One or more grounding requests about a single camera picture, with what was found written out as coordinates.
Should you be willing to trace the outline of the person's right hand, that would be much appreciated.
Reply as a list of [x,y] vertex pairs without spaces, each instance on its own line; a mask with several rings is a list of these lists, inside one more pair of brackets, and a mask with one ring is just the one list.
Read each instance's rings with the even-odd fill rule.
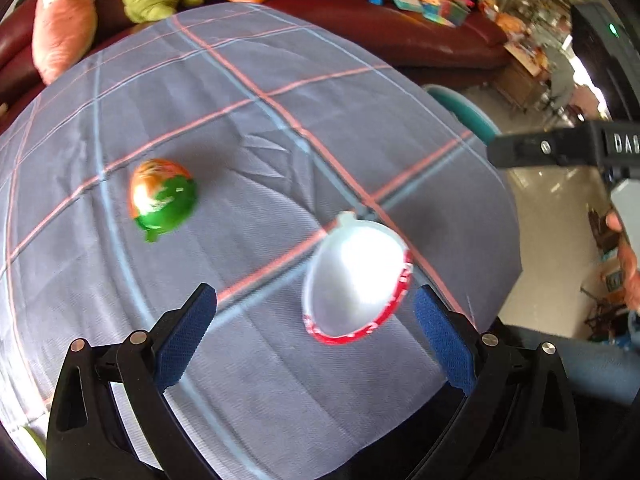
[[614,232],[620,233],[617,257],[624,274],[624,291],[626,306],[630,310],[640,310],[640,276],[639,263],[636,253],[630,247],[623,226],[615,211],[610,211],[605,218],[606,225]]

